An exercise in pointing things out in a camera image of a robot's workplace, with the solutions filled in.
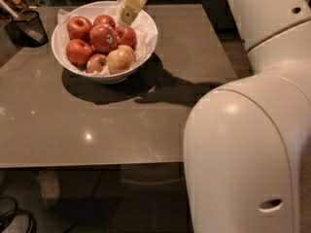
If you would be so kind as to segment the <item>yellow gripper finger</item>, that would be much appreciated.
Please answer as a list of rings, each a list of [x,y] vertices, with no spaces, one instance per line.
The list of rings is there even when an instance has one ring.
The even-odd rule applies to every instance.
[[[148,0],[121,0],[118,24],[122,27],[130,26]]]

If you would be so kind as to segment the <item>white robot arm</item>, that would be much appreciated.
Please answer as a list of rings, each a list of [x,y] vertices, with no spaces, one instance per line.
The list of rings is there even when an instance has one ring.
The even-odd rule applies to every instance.
[[[254,74],[193,107],[184,165],[194,233],[300,233],[311,137],[306,0],[227,0]]]

